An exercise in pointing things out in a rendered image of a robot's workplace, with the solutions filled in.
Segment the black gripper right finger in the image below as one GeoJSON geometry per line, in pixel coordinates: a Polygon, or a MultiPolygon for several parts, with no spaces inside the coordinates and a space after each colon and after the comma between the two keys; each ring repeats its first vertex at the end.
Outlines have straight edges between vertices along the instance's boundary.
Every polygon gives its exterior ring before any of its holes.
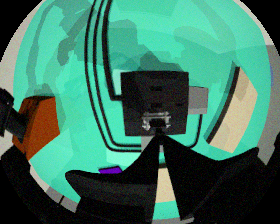
{"type": "Polygon", "coordinates": [[[192,213],[211,198],[222,181],[254,163],[260,152],[260,147],[253,147],[240,155],[217,161],[187,148],[187,145],[173,140],[171,136],[163,136],[163,139],[165,165],[175,193],[180,221],[192,218],[192,213]]]}

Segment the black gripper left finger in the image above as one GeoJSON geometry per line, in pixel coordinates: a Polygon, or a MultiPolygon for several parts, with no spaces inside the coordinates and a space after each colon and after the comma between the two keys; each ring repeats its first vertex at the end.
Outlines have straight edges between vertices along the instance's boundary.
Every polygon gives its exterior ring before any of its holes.
{"type": "Polygon", "coordinates": [[[144,152],[125,171],[93,173],[75,169],[65,172],[67,183],[79,196],[108,204],[144,206],[145,221],[153,220],[157,176],[159,176],[160,141],[149,141],[144,152]]]}

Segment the purple flat rectangular slab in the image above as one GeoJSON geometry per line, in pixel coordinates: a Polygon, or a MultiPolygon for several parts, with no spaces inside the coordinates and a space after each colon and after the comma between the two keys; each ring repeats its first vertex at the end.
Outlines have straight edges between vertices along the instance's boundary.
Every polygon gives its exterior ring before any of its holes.
{"type": "Polygon", "coordinates": [[[99,171],[100,173],[120,173],[123,172],[121,171],[119,165],[117,165],[117,167],[109,167],[109,168],[100,168],[97,169],[97,171],[99,171]]]}

